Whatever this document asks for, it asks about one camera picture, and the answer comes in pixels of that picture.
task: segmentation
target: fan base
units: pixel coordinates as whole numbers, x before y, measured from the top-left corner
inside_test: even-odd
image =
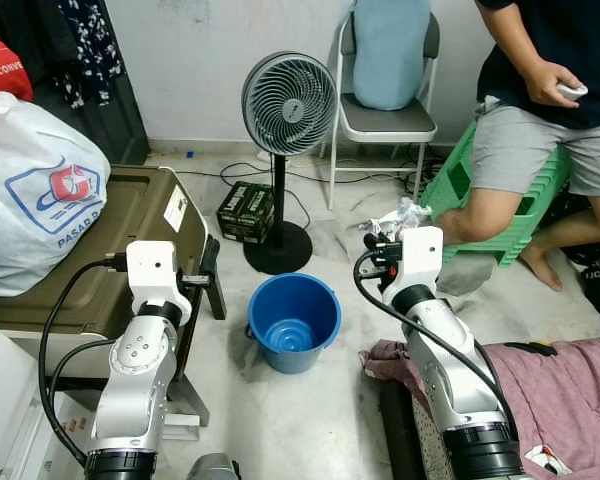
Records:
[[[261,245],[244,244],[244,256],[253,268],[269,275],[295,272],[304,267],[313,253],[311,239],[298,225],[282,224],[282,248],[269,235]]]

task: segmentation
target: gray shorts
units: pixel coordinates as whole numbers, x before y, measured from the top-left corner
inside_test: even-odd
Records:
[[[600,197],[600,127],[571,130],[487,96],[477,109],[472,188],[526,193],[558,144],[572,162],[569,191]]]

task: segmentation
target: green plastic stool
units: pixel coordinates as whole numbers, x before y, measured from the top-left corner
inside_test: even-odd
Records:
[[[433,210],[433,220],[446,210],[461,208],[469,200],[471,179],[471,150],[476,131],[475,122],[462,136],[440,172],[427,186],[422,205]],[[446,265],[460,250],[489,251],[499,254],[499,265],[508,267],[531,241],[531,235],[554,197],[569,177],[571,164],[564,147],[558,146],[547,159],[520,202],[511,225],[501,234],[478,243],[447,246],[443,252]]]

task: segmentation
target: blue bucket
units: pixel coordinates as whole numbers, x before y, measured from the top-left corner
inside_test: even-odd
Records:
[[[282,373],[313,365],[340,330],[340,304],[324,282],[287,273],[264,282],[251,297],[249,325],[267,363]]]

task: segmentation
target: fan stand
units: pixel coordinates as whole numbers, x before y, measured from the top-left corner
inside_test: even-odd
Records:
[[[284,221],[285,157],[275,155],[273,225],[262,244],[244,244],[244,256],[253,268],[269,275],[295,272],[313,253],[311,238],[298,225]]]

